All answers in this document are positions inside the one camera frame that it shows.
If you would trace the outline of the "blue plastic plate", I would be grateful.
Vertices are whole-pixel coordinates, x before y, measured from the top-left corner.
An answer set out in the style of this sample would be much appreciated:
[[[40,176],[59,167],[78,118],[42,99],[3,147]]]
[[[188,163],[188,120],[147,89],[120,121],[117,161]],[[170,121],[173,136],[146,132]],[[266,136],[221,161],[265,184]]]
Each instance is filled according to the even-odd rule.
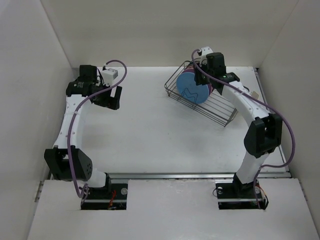
[[[207,85],[196,85],[195,73],[181,73],[176,79],[179,94],[196,104],[204,103],[210,96]]]

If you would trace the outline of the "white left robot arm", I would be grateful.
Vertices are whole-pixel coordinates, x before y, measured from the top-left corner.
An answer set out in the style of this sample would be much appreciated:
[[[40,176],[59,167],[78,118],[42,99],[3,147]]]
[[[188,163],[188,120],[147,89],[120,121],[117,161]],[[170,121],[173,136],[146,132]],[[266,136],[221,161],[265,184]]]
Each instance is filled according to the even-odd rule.
[[[44,152],[44,159],[56,180],[72,181],[72,162],[76,179],[94,188],[103,199],[111,195],[112,186],[108,175],[94,168],[92,160],[82,151],[82,138],[92,104],[119,109],[122,87],[115,88],[114,96],[110,89],[117,77],[118,71],[114,68],[80,65],[78,78],[71,81],[65,91],[66,107],[58,137],[53,147]]]

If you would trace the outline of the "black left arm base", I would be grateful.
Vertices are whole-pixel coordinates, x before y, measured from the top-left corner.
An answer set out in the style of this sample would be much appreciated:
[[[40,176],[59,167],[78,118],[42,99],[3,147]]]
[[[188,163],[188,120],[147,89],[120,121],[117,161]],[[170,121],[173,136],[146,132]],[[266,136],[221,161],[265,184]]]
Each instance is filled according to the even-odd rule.
[[[89,189],[81,210],[118,211],[127,209],[128,183],[112,183],[109,187]]]

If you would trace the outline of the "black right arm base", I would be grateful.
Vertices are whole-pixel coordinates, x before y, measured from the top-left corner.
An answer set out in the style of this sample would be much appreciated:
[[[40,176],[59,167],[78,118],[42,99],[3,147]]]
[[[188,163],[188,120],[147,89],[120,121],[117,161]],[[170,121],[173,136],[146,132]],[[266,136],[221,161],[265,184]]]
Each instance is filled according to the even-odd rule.
[[[259,185],[237,192],[232,182],[217,182],[212,194],[219,210],[266,210],[269,199]]]

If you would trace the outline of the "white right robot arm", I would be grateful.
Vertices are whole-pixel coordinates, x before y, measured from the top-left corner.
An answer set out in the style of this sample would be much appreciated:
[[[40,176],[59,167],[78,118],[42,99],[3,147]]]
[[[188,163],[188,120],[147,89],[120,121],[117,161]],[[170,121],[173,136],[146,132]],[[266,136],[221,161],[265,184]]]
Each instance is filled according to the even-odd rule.
[[[195,83],[210,84],[236,108],[248,126],[243,140],[246,153],[231,185],[232,193],[243,197],[254,190],[256,174],[269,154],[280,145],[283,120],[253,98],[235,73],[227,72],[221,52],[213,52],[208,47],[195,52],[200,56],[200,61],[193,65]]]

